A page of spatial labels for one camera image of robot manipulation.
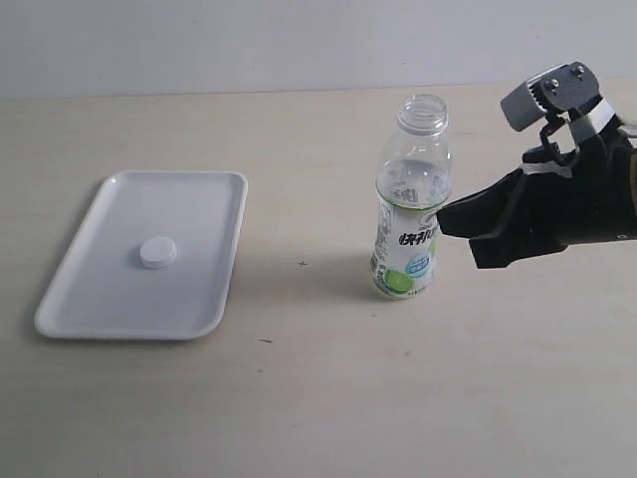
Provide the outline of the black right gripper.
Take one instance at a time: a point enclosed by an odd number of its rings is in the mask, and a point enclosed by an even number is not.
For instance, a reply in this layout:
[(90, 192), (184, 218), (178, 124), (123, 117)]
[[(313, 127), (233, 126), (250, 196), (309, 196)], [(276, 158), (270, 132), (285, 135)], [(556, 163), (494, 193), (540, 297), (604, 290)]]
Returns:
[(478, 269), (507, 268), (570, 245), (634, 240), (636, 148), (622, 126), (614, 117), (568, 153), (554, 142), (526, 151), (524, 173), (515, 169), (440, 208), (442, 233), (470, 239)]

